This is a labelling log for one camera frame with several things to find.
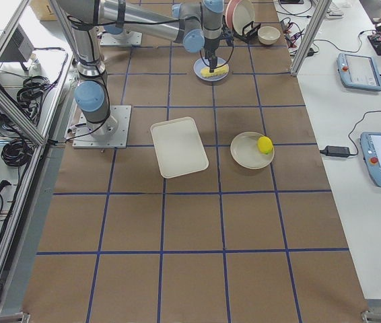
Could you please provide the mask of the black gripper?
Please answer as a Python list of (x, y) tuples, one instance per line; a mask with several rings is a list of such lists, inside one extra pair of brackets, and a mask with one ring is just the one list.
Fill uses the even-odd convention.
[(217, 68), (217, 56), (215, 51), (219, 48), (220, 32), (203, 32), (205, 37), (204, 53), (206, 66), (210, 67), (213, 73)]

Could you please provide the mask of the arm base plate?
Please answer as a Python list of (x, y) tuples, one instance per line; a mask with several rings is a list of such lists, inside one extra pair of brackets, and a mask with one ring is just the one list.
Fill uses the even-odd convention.
[(124, 31), (120, 34), (103, 33), (100, 46), (103, 47), (131, 47), (140, 46), (142, 33)]
[(85, 115), (81, 113), (79, 122), (85, 125), (77, 128), (72, 146), (75, 149), (125, 148), (130, 118), (130, 105), (111, 106), (110, 116), (102, 126), (87, 122)]

